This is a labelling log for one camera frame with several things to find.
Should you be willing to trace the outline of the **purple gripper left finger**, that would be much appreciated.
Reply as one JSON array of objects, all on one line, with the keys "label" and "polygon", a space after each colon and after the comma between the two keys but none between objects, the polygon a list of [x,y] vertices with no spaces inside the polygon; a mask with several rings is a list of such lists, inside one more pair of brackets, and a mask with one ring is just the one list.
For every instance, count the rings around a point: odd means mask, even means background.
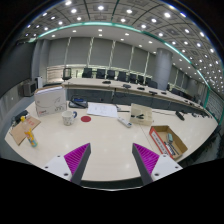
[{"label": "purple gripper left finger", "polygon": [[91,145],[87,143],[66,155],[55,156],[43,166],[43,169],[76,185],[80,185],[90,154]]}]

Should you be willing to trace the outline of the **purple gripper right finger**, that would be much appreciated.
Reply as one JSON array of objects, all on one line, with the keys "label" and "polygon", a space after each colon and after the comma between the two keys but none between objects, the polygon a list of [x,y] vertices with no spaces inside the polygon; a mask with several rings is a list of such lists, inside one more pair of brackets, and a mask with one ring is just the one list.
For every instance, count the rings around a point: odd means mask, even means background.
[{"label": "purple gripper right finger", "polygon": [[158,155],[137,143],[134,143],[132,146],[132,154],[144,185],[182,169],[182,167],[167,154]]}]

